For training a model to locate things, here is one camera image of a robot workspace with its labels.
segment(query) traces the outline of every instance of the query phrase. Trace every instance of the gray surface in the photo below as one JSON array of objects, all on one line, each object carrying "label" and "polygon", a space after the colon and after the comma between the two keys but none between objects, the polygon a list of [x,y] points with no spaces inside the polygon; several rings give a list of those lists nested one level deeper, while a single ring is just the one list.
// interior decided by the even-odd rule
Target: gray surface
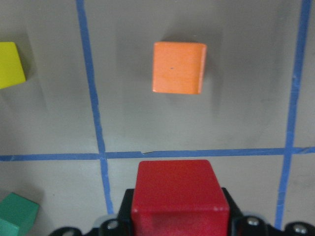
[{"label": "gray surface", "polygon": [[301,82],[295,145],[297,147],[315,146],[315,7],[311,8],[308,40],[305,48],[303,77]]},{"label": "gray surface", "polygon": [[0,155],[97,152],[75,1],[6,1],[0,22],[27,77],[0,90]]},{"label": "gray surface", "polygon": [[292,221],[305,221],[315,225],[314,170],[315,154],[293,157],[283,225]]},{"label": "gray surface", "polygon": [[2,162],[0,193],[15,192],[40,205],[30,236],[62,226],[86,233],[107,214],[100,176],[98,160]]},{"label": "gray surface", "polygon": [[[274,223],[282,156],[200,157],[208,159],[222,187],[226,187],[240,209]],[[124,192],[134,188],[138,163],[152,159],[110,159],[111,196],[117,212]]]},{"label": "gray surface", "polygon": [[[86,2],[107,151],[283,147],[300,1]],[[202,95],[151,92],[160,40],[208,45]]]}]

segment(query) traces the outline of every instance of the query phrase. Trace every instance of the blue tape line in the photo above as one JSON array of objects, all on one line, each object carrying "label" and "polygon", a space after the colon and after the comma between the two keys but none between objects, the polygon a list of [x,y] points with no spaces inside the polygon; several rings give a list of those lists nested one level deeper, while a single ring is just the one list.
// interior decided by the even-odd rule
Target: blue tape line
[{"label": "blue tape line", "polygon": [[106,206],[107,206],[107,213],[113,214],[113,203],[110,196],[110,183],[109,183],[109,177],[108,177],[108,163],[105,158],[100,158],[100,169],[102,174],[102,180],[103,180],[103,188],[104,188],[104,195],[106,199]]},{"label": "blue tape line", "polygon": [[92,52],[91,52],[91,45],[90,45],[89,30],[88,30],[88,22],[87,22],[87,17],[85,14],[85,9],[84,9],[84,0],[77,0],[76,3],[77,3],[77,11],[78,11],[78,17],[79,17],[84,61],[85,61],[85,67],[86,67],[88,83],[89,83],[89,91],[90,91],[90,98],[91,98],[92,113],[93,113],[93,118],[94,118],[98,151],[99,153],[105,153],[105,143],[103,139],[102,126],[100,123],[100,114],[98,110],[98,96],[97,96],[97,91],[96,91],[96,86],[95,86],[95,81],[94,81],[94,67],[93,67],[93,59],[92,59]]},{"label": "blue tape line", "polygon": [[315,153],[315,147],[295,147],[293,154]]},{"label": "blue tape line", "polygon": [[202,157],[202,156],[255,156],[255,155],[283,155],[284,148],[257,149],[218,149],[218,150],[183,150],[183,151],[153,151],[141,153],[139,151],[107,152],[107,159],[119,158],[150,158],[150,157]]},{"label": "blue tape line", "polygon": [[0,161],[98,160],[95,153],[2,155]]},{"label": "blue tape line", "polygon": [[[293,154],[315,153],[315,147],[294,147]],[[218,149],[218,150],[183,150],[183,151],[139,151],[107,152],[107,159],[152,158],[152,157],[206,157],[206,156],[266,156],[283,155],[284,148],[261,149]],[[30,154],[0,155],[0,161],[49,161],[49,160],[98,160],[96,153],[61,153],[61,154]]]},{"label": "blue tape line", "polygon": [[289,112],[286,127],[286,142],[283,157],[282,174],[278,189],[278,200],[276,209],[275,227],[281,229],[284,217],[284,204],[289,181],[292,154],[294,153],[294,131],[296,123],[297,105],[302,78],[304,50],[307,39],[307,29],[310,16],[311,0],[303,0],[299,21],[299,31],[297,36],[294,68],[292,76],[291,94],[289,102]]},{"label": "blue tape line", "polygon": [[88,77],[97,146],[98,146],[98,152],[99,152],[99,158],[100,158],[100,164],[101,164],[101,173],[102,173],[102,180],[103,180],[103,186],[104,186],[105,201],[106,201],[107,211],[109,214],[111,214],[113,213],[113,204],[110,197],[108,166],[107,166],[107,159],[105,157],[105,142],[103,139],[102,126],[100,123],[100,114],[99,114],[99,109],[98,109],[98,96],[97,96],[97,91],[96,91],[96,86],[95,86],[95,81],[94,81],[94,67],[93,67],[89,30],[88,30],[88,22],[87,22],[87,17],[85,14],[85,9],[84,9],[84,0],[76,0],[76,5],[77,5],[78,18],[79,18],[85,67],[86,67],[87,77]]}]

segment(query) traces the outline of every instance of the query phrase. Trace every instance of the red block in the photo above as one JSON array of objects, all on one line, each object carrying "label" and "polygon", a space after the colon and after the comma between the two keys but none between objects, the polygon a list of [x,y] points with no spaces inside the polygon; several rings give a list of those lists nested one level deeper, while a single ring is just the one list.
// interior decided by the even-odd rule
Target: red block
[{"label": "red block", "polygon": [[229,206],[207,160],[139,164],[135,236],[226,236]]}]

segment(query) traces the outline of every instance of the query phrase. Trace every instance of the cube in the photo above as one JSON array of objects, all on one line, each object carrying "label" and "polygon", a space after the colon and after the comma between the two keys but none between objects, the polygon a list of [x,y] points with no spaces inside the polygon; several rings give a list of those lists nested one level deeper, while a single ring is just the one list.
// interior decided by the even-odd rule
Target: cube
[{"label": "cube", "polygon": [[156,42],[153,91],[200,94],[207,46],[203,43]]},{"label": "cube", "polygon": [[0,42],[0,89],[25,82],[15,43]]},{"label": "cube", "polygon": [[135,236],[226,236],[229,205],[207,160],[139,164]]},{"label": "cube", "polygon": [[0,203],[0,235],[24,236],[33,226],[39,205],[15,193]]}]

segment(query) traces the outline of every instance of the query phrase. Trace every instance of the screw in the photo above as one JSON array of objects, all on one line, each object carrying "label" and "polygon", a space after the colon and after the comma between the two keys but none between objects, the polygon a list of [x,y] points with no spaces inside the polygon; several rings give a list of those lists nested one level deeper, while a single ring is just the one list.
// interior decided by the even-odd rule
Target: screw
[{"label": "screw", "polygon": [[301,225],[301,224],[296,224],[296,225],[293,225],[293,229],[296,233],[298,234],[306,234],[307,233],[307,229],[304,225]]},{"label": "screw", "polygon": [[64,232],[63,236],[74,236],[74,231],[73,230],[69,230],[67,232]]},{"label": "screw", "polygon": [[247,218],[247,223],[249,225],[252,225],[252,226],[257,226],[257,225],[259,225],[259,220],[257,218],[255,218],[255,217],[248,217]]},{"label": "screw", "polygon": [[108,224],[107,224],[107,229],[109,230],[113,230],[115,228],[118,227],[118,221],[117,220],[111,220]]}]

